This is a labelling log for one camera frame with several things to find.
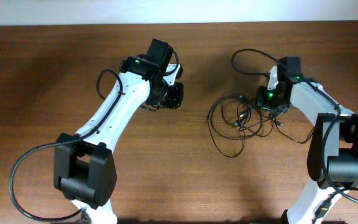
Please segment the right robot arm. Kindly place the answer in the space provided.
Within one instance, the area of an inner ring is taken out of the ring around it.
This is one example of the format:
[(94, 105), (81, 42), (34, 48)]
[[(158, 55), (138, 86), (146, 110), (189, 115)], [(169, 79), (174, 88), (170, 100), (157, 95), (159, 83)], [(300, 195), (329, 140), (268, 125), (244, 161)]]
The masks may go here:
[(275, 116), (300, 110), (314, 130), (307, 157), (309, 179), (281, 223), (322, 223), (333, 205), (358, 203), (358, 114), (343, 107), (314, 78), (301, 72), (298, 57), (277, 59), (259, 89), (257, 104)]

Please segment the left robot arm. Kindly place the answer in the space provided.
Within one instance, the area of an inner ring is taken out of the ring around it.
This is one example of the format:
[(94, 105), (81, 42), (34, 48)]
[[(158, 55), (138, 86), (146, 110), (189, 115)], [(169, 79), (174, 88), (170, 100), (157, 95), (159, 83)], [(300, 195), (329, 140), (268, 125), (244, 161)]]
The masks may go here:
[(180, 63), (166, 42), (153, 39), (146, 54), (123, 60), (117, 81), (97, 112), (74, 135), (62, 133), (54, 149), (54, 187), (79, 208), (78, 223), (117, 223), (110, 202), (117, 173), (113, 153), (138, 108), (177, 109), (183, 100)]

